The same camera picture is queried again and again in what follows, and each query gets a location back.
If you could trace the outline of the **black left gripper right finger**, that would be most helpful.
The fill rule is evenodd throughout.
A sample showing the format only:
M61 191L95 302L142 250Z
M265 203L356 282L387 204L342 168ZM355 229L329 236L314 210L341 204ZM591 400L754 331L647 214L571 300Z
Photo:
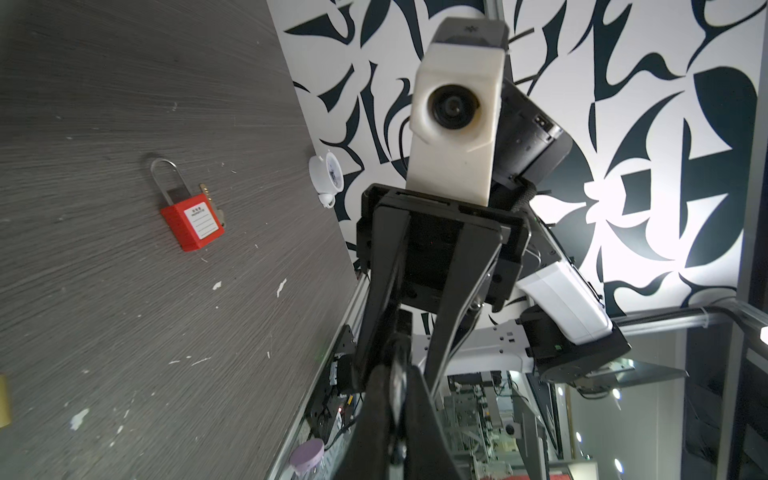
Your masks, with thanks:
M462 478L448 450L431 394L416 366L407 370L404 434L407 447L405 479Z

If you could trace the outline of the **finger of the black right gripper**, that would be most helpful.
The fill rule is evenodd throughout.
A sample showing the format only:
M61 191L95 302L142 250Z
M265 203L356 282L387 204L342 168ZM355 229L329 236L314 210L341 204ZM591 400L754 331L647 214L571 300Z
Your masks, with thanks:
M359 384L379 365L403 366L410 359L410 317L400 312L411 214L379 207L372 214L368 247L370 286L354 358Z
M426 357L424 379L436 390L457 329L494 263L503 239L499 226L465 224L458 235Z

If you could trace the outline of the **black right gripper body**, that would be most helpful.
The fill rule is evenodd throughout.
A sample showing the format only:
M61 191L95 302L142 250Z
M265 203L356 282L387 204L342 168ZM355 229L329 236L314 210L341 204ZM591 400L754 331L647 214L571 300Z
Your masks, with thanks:
M465 224L499 226L503 239L480 291L494 312L504 308L523 270L523 256L531 238L530 221L522 214L482 207L434 195L373 184L361 196L357 222L357 255L368 271L370 222L379 207L411 214L402 303L428 312L439 308L459 232Z

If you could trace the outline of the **red padlock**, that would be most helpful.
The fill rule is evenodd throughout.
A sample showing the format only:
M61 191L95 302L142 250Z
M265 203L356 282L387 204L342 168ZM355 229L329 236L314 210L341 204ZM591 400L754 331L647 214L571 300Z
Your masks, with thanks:
M157 176L156 170L161 164L168 165L180 182L182 195L176 199L161 185ZM160 214L184 252L201 250L224 235L224 223L205 185L199 193L193 193L177 165L163 157L152 159L149 172L167 203Z

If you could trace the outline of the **purple hourglass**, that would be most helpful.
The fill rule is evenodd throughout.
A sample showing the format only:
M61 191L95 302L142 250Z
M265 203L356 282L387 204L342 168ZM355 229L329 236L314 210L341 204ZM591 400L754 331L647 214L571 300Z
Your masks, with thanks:
M293 473L302 477L311 473L322 463L325 455L325 443L321 438L311 438L297 446L289 458Z

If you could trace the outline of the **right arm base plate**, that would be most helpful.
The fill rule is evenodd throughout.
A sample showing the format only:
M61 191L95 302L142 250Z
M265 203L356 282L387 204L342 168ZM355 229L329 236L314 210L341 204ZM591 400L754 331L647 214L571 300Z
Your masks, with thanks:
M360 394L353 382L355 350L352 329L344 325L305 409L311 435L324 442L329 441L338 420L346 427L354 419Z

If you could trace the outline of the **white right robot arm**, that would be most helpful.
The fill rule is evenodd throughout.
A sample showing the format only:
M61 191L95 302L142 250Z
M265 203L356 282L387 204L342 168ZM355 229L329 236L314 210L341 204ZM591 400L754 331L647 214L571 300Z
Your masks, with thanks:
M366 388L378 367L394 374L407 368L412 309L436 317L424 347L430 388L451 360L474 373L499 369L505 354L531 360L542 381L584 395L683 376L628 360L623 332L530 209L536 184L572 145L505 84L487 206L381 184L363 193L357 247L372 283L351 367L354 386Z

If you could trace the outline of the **white alarm clock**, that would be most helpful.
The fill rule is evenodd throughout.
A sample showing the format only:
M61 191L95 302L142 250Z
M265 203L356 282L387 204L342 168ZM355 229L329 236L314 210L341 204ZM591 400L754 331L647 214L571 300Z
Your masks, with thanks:
M308 161L312 185L322 206L332 209L336 196L344 191L345 182L337 157L328 152L324 157L314 155Z

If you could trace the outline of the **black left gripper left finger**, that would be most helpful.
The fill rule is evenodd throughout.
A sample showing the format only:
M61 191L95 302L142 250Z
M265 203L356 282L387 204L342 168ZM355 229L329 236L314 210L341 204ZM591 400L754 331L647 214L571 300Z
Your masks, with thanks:
M390 368L378 365L368 379L361 413L334 479L388 478L392 430L390 384Z

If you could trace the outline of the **brass padlock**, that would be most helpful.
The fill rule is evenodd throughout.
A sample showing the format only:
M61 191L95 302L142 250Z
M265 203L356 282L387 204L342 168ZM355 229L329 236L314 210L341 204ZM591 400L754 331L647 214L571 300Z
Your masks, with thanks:
M0 375L0 428L5 428L12 422L12 407L8 381L5 375Z

